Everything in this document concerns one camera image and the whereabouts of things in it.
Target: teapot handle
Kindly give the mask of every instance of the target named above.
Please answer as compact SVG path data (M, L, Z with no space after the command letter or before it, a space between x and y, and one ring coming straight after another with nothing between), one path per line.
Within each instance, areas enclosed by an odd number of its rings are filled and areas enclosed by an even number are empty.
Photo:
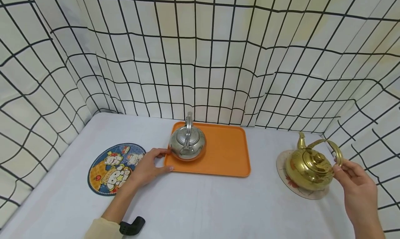
M317 141L309 144L307 146L307 148L312 149L314 146L316 146L317 144L321 144L322 142L328 142L328 144L332 147L332 149L334 150L334 152L336 153L336 164L338 166L342 166L343 165L343 155L342 152L339 149L339 146L337 146L337 144L335 144L334 142L332 142L331 140L326 140L326 139L318 139Z
M192 134L192 126L193 126L192 112L187 113L185 126L186 126L186 137L185 137L184 148L188 148L190 144L190 135Z

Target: right hand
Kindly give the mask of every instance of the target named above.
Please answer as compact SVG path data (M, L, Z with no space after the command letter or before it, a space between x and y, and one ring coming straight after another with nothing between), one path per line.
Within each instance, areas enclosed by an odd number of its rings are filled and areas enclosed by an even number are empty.
M131 173L131 176L129 176L126 183L124 183L124 186L138 185L138 187L142 187L153 181L157 176L172 171L174 169L173 166L164 166L160 168L155 166L155 158L164 157L166 153L171 152L167 149L151 149L137 164L135 170Z
M345 209L355 231L369 226L382 231L377 214L377 186L374 181L359 164L347 159L343 160L342 168L334 165L333 170L334 178L343 187Z

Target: beige sleeve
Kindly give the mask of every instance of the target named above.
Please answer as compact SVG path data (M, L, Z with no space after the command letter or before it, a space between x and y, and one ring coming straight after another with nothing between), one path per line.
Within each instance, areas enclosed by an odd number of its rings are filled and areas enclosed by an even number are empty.
M98 218L93 220L87 230L84 239L121 239L123 235L119 232L119 224Z

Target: tray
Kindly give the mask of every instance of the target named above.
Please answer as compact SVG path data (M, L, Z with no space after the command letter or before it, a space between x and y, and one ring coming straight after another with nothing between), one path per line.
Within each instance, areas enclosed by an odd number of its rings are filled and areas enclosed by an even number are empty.
M184 122L174 124L172 133ZM184 162L173 155L166 155L164 165L174 166L175 172L245 178L251 167L247 150L246 134L237 126L223 126L209 123L194 123L206 136L206 153L203 157Z

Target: grid pattern curtain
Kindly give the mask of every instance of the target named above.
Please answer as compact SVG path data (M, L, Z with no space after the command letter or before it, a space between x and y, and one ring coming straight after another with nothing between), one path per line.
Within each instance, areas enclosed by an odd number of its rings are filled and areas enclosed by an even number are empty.
M0 226L98 112L319 133L400 227L400 0L0 0Z

